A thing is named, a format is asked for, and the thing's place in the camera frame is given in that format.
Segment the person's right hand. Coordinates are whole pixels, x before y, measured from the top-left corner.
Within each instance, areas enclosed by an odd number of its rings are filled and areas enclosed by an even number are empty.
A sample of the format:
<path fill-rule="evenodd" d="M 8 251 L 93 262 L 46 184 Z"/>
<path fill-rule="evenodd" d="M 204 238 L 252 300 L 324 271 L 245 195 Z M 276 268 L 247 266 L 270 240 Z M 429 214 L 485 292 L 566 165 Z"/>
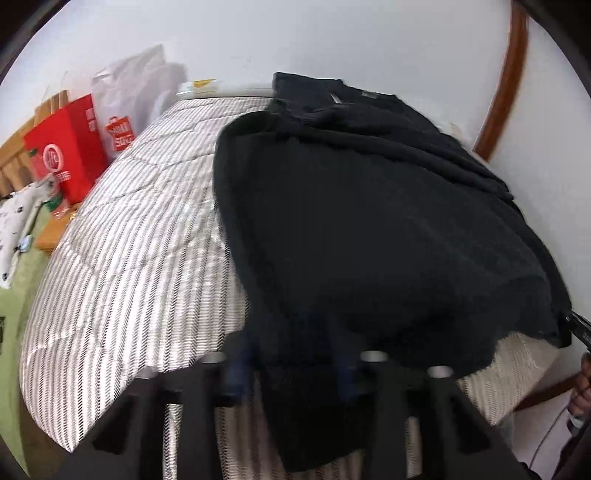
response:
<path fill-rule="evenodd" d="M 589 417 L 591 409 L 591 356 L 585 353 L 581 358 L 581 370 L 575 378 L 568 411 L 575 417 Z"/>

